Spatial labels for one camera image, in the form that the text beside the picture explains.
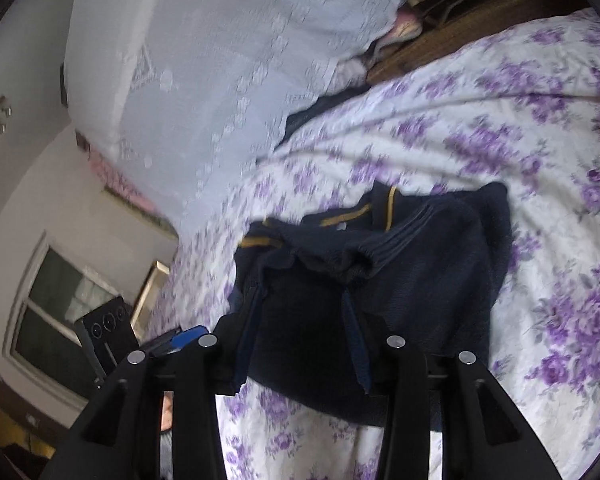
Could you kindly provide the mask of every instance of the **bed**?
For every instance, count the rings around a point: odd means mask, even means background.
[[[286,117],[333,89],[338,62],[391,28],[400,2],[74,0],[69,114],[193,232],[272,152]]]
[[[509,186],[514,245],[492,311],[492,373],[565,479],[600,453],[600,19],[591,10],[488,36],[314,119],[183,240],[152,333],[213,326],[250,219],[402,192]],[[218,398],[229,478],[373,478],[381,430],[248,381]],[[441,440],[432,434],[431,477]]]

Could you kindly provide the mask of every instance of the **yellow stripe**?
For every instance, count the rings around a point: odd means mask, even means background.
[[[391,186],[389,190],[389,198],[386,201],[386,228],[385,231],[391,229],[391,224],[394,222],[394,195],[396,186]]]
[[[279,240],[273,240],[272,238],[267,238],[266,236],[244,237],[240,242],[240,247],[244,248],[266,247],[270,245],[274,247],[282,247],[282,242]]]
[[[356,218],[361,217],[364,213],[371,211],[371,204],[367,204],[362,206],[357,211],[353,211],[351,213],[344,213],[342,215],[334,216],[332,218],[325,218],[320,222],[321,227],[328,227],[330,225],[336,225],[341,222],[348,222],[349,220],[355,220]]]

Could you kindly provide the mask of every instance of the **white wall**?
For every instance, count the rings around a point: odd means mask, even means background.
[[[0,136],[0,211],[22,175],[69,123],[60,65],[74,0],[16,0],[0,21],[0,95],[13,105]]]
[[[69,425],[77,412],[40,390],[2,356],[20,279],[45,230],[133,296],[154,260],[171,262],[177,241],[102,193],[70,126],[36,159],[0,213],[0,375],[37,408]]]

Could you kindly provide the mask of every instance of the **dark clothing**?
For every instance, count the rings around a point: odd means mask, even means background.
[[[289,115],[289,117],[286,118],[285,136],[278,143],[276,148],[285,144],[296,131],[307,124],[311,119],[328,112],[349,99],[353,99],[354,97],[358,97],[359,95],[368,92],[370,88],[371,85],[365,83],[360,86],[345,88],[337,94],[323,95],[318,97],[318,100],[305,110],[300,110],[299,112]]]
[[[18,444],[9,444],[2,448],[2,452],[30,480],[38,480],[46,464],[49,462],[47,457],[33,454],[18,446]]]
[[[235,253],[232,293],[234,310],[244,301],[262,306],[249,375],[320,412],[383,426],[386,399],[365,395],[343,302],[381,316],[424,351],[470,350],[487,362],[510,245],[500,183],[437,196],[376,183],[351,209],[300,225],[255,222]]]

